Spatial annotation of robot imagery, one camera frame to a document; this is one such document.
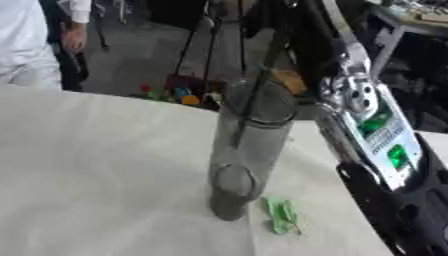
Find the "tripod leg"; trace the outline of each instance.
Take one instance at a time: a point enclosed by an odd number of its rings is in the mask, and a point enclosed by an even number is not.
[[[210,39],[210,45],[208,47],[207,61],[205,63],[204,76],[202,78],[202,81],[204,83],[203,86],[204,92],[202,94],[201,104],[204,103],[205,95],[208,93],[208,75],[210,73],[210,65],[213,58],[213,50],[215,47],[216,35],[219,33],[220,29],[221,29],[221,21],[217,21],[215,27],[212,28],[212,37]]]
[[[243,0],[238,0],[238,26],[240,32],[241,74],[244,76],[246,74],[246,46],[244,42],[243,15],[244,15]]]
[[[193,40],[193,36],[196,33],[196,29],[190,31],[190,34],[188,35],[188,39],[185,42],[184,48],[180,52],[180,58],[179,62],[177,63],[176,69],[174,70],[174,74],[179,74],[180,66],[182,65],[182,62],[184,61],[185,56],[187,55],[188,48],[190,48],[191,41]]]

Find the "green plastic piece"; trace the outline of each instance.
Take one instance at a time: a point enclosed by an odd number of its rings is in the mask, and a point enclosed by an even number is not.
[[[377,130],[383,128],[391,117],[392,112],[390,111],[390,109],[387,107],[383,107],[371,118],[358,125],[358,130],[361,132],[364,138],[367,138]]]
[[[408,162],[406,150],[401,145],[395,145],[389,152],[387,152],[387,156],[397,170]]]

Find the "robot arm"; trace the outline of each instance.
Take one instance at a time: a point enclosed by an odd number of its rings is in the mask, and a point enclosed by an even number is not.
[[[276,1],[285,15],[273,22],[275,38],[289,45],[316,98],[316,122],[341,179],[390,250],[448,255],[448,172],[371,76],[370,58],[335,1]]]

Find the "person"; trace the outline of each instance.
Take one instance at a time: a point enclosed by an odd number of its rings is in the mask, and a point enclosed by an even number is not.
[[[67,50],[81,51],[91,0],[70,0],[72,24],[62,35]],[[0,84],[61,90],[61,74],[39,0],[0,0]]]

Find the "white table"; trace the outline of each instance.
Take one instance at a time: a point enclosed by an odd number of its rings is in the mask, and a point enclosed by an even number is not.
[[[390,255],[311,122],[294,126],[266,191],[294,202],[304,235],[273,235],[257,204],[237,222],[216,219],[206,205],[216,117],[0,86],[0,255]]]

